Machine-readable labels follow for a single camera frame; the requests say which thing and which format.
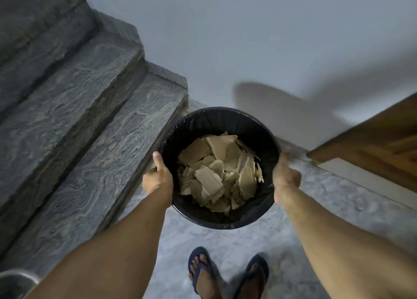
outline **black plastic bag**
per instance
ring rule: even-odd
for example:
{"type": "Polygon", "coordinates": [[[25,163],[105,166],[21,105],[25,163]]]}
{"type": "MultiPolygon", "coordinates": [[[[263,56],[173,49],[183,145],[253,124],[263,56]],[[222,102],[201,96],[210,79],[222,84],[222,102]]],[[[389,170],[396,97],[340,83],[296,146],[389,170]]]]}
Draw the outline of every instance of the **black plastic bag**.
{"type": "Polygon", "coordinates": [[[274,204],[272,171],[281,152],[274,135],[254,117],[233,108],[211,107],[185,116],[166,135],[159,149],[174,177],[173,207],[185,218],[213,229],[234,229],[258,220],[274,204]],[[180,196],[177,179],[178,155],[196,138],[227,132],[237,135],[261,159],[263,183],[258,183],[256,196],[228,215],[200,207],[191,196],[180,196]]]}

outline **forearm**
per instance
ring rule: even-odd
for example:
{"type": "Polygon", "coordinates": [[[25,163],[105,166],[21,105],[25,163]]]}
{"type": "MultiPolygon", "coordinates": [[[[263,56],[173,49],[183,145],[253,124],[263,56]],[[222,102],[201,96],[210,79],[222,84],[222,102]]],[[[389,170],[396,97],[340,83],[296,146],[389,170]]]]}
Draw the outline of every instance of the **forearm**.
{"type": "Polygon", "coordinates": [[[112,228],[65,257],[34,298],[141,298],[154,269],[166,201],[158,192],[112,228]]]}
{"type": "Polygon", "coordinates": [[[332,214],[298,188],[281,194],[318,278],[333,298],[411,295],[414,258],[332,214]]]}

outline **gray marble step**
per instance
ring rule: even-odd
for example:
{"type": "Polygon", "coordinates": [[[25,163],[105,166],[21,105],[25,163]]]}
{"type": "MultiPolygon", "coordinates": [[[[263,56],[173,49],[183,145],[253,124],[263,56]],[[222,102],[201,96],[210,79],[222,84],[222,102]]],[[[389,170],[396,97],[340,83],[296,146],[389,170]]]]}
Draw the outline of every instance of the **gray marble step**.
{"type": "Polygon", "coordinates": [[[0,66],[0,121],[97,29],[94,13],[82,1],[0,66]]]}
{"type": "Polygon", "coordinates": [[[0,254],[146,70],[140,45],[101,32],[1,123],[0,254]]]}
{"type": "Polygon", "coordinates": [[[12,245],[1,269],[45,276],[107,226],[185,104],[187,89],[149,73],[12,245]]]}
{"type": "Polygon", "coordinates": [[[0,0],[0,65],[82,0],[0,0]]]}

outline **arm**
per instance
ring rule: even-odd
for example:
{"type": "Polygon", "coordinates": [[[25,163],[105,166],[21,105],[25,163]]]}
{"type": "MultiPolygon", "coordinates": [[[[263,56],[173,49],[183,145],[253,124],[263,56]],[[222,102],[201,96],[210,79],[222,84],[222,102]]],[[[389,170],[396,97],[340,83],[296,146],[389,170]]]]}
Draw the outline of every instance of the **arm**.
{"type": "Polygon", "coordinates": [[[289,150],[274,169],[282,204],[319,280],[332,298],[417,298],[417,261],[402,249],[327,211],[298,186],[289,150]]]}
{"type": "Polygon", "coordinates": [[[143,176],[149,194],[123,220],[68,254],[30,293],[40,298],[142,298],[154,270],[172,175],[154,153],[157,171],[143,176]]]}

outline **sandal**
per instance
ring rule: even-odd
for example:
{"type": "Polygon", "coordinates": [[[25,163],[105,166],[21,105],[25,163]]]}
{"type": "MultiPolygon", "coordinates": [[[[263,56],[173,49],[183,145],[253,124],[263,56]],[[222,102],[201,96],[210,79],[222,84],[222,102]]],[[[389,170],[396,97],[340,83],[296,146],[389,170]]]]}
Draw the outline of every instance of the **sandal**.
{"type": "Polygon", "coordinates": [[[247,282],[248,280],[251,280],[255,276],[259,276],[259,275],[262,278],[263,286],[262,286],[262,291],[259,294],[259,298],[258,299],[261,298],[262,293],[263,293],[263,291],[265,289],[266,282],[268,281],[268,278],[269,278],[269,267],[268,267],[268,264],[267,264],[266,260],[261,255],[256,254],[254,257],[252,257],[252,259],[249,261],[248,265],[246,266],[245,274],[243,275],[243,279],[240,282],[239,287],[238,287],[235,295],[233,296],[233,299],[237,299],[237,297],[239,296],[240,291],[242,289],[242,286],[245,284],[245,282],[247,282]],[[251,270],[251,268],[252,268],[252,266],[254,264],[257,264],[258,265],[258,270],[255,271],[254,273],[252,273],[250,270],[251,270]]]}
{"type": "Polygon", "coordinates": [[[199,261],[199,263],[197,264],[197,267],[195,268],[195,273],[193,276],[193,288],[196,294],[198,294],[198,292],[195,289],[195,287],[197,286],[197,280],[199,279],[201,269],[204,269],[210,275],[210,278],[216,279],[216,277],[214,276],[213,269],[212,269],[213,265],[211,263],[210,255],[208,254],[208,251],[202,246],[197,247],[194,251],[191,252],[190,257],[188,259],[188,272],[190,274],[192,273],[190,266],[193,264],[193,260],[195,259],[195,257],[200,258],[201,254],[206,255],[207,262],[210,264],[210,266],[207,266],[202,261],[199,261]]]}

